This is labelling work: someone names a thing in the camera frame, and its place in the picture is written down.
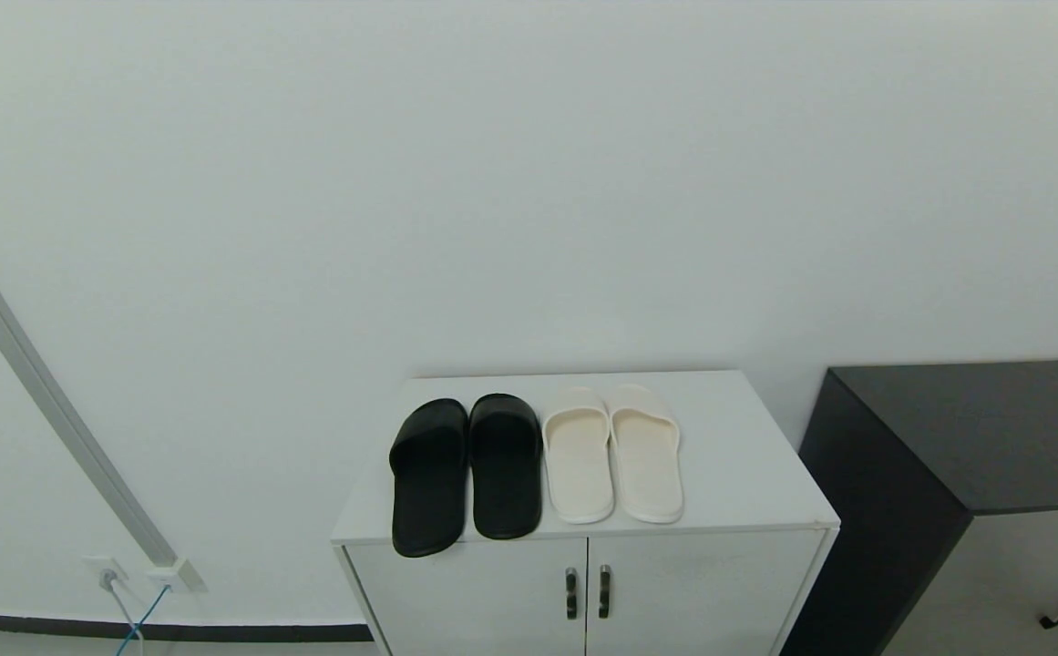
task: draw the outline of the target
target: white slipper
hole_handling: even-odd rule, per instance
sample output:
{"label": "white slipper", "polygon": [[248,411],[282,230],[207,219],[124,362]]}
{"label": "white slipper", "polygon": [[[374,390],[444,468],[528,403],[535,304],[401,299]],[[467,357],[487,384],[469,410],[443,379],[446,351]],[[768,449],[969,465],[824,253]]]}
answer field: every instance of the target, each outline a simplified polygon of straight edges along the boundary
{"label": "white slipper", "polygon": [[678,424],[653,391],[622,385],[605,397],[621,506],[638,520],[670,524],[682,516]]}
{"label": "white slipper", "polygon": [[542,421],[549,498],[570,524],[589,524],[614,510],[608,477],[608,415],[589,387],[564,390]]}

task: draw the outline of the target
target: wall outlet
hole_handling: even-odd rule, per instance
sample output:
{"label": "wall outlet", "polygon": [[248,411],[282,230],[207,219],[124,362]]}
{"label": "wall outlet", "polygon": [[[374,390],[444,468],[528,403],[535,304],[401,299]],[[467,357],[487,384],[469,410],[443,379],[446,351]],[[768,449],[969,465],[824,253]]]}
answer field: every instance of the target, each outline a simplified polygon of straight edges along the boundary
{"label": "wall outlet", "polygon": [[170,586],[168,593],[207,593],[204,581],[196,573],[187,558],[178,558],[170,567],[156,567],[148,570],[148,578],[158,589]]}
{"label": "wall outlet", "polygon": [[95,575],[95,581],[99,580],[99,572],[103,572],[104,569],[111,569],[112,572],[115,572],[117,581],[128,580],[128,572],[125,572],[120,563],[115,563],[115,558],[111,555],[84,555],[83,564],[87,565],[87,569],[91,569],[91,572]]}

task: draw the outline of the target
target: black cabinet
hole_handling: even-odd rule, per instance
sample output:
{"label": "black cabinet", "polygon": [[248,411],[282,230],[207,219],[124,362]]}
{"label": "black cabinet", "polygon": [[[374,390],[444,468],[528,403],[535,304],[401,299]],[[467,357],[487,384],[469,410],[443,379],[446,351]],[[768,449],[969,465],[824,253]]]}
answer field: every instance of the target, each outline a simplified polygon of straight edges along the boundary
{"label": "black cabinet", "polygon": [[1058,361],[831,369],[800,457],[842,527],[783,653],[1058,653]]}

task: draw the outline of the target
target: blue cable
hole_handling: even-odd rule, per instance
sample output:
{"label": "blue cable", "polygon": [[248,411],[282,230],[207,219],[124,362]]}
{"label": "blue cable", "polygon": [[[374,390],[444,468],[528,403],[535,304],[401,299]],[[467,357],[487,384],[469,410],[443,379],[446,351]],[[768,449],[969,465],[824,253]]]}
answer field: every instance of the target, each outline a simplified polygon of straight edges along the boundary
{"label": "blue cable", "polygon": [[148,606],[148,612],[144,614],[144,616],[142,616],[141,621],[135,622],[135,626],[132,626],[131,633],[128,633],[128,637],[124,639],[123,644],[120,644],[120,649],[117,649],[117,651],[115,652],[115,656],[120,656],[121,653],[124,653],[124,649],[128,648],[128,642],[131,642],[133,636],[135,635],[135,632],[141,631],[141,626],[144,626],[144,621],[148,619],[148,616],[152,614],[154,609],[157,609],[157,603],[161,603],[161,599],[163,599],[163,594],[167,593],[167,590],[169,589],[171,589],[171,586],[163,587],[163,589],[161,590],[161,595],[159,595],[159,597],[157,597],[157,600],[152,602],[152,606]]}

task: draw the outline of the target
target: cabinet top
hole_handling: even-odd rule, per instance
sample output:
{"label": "cabinet top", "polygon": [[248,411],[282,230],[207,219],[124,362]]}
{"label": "cabinet top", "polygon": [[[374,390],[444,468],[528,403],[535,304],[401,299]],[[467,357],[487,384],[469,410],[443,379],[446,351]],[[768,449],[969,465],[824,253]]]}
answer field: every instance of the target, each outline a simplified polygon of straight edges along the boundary
{"label": "cabinet top", "polygon": [[[650,387],[665,400],[678,420],[682,517],[665,526],[645,524],[630,517],[619,503],[607,518],[573,526],[558,517],[542,473],[541,526],[522,540],[642,531],[828,528],[840,523],[740,370],[417,378],[403,383],[391,405],[390,421],[380,424],[380,431],[385,432],[380,432],[378,443],[367,449],[362,474],[330,540],[335,544],[390,543],[395,478],[387,453],[399,424],[421,403],[449,397],[470,408],[489,391],[507,391],[541,411],[542,403],[566,387],[583,385],[604,394],[621,383]],[[471,478],[467,503],[468,520],[461,540],[487,541],[471,522]]]}
{"label": "cabinet top", "polygon": [[1058,509],[1058,361],[846,366],[832,373],[966,508]]}

